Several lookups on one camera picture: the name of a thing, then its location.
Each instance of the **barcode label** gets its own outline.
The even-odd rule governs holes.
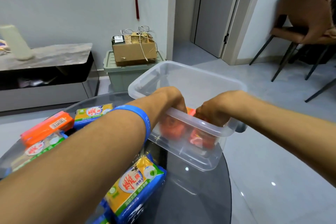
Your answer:
[[[66,122],[67,120],[64,118],[59,119],[58,121],[55,121],[53,124],[50,125],[50,127],[52,129],[58,128],[59,126],[61,126],[64,122]]]

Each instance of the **dark glass tabletop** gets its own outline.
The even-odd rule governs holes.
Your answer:
[[[109,93],[79,102],[65,111],[74,117],[77,109],[108,103],[118,106],[132,100],[127,92]],[[15,143],[0,158],[0,166],[23,150],[20,141]],[[143,151],[152,154],[154,162],[167,170],[167,176],[136,223],[231,223],[231,185],[224,155],[215,169],[199,171],[150,140]]]

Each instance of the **door hinge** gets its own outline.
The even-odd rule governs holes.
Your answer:
[[[224,44],[228,42],[228,38],[229,38],[229,34],[226,34],[226,36],[224,37]]]

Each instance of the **clear plastic container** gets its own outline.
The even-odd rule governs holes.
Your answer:
[[[247,90],[242,82],[173,61],[161,62],[142,74],[128,87],[128,94],[141,98],[166,86],[177,87],[187,107],[197,108],[228,90]],[[202,171],[214,169],[223,152],[220,145],[233,134],[238,121],[231,118],[217,127],[170,108],[149,139]]]

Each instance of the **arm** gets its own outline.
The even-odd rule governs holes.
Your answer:
[[[134,100],[153,128],[173,106],[187,112],[174,87]],[[2,223],[84,223],[140,151],[145,124],[127,110],[112,111],[0,182]]]
[[[305,162],[336,187],[336,124],[285,110],[243,91],[219,94],[196,116],[217,126],[229,117],[244,122]]]

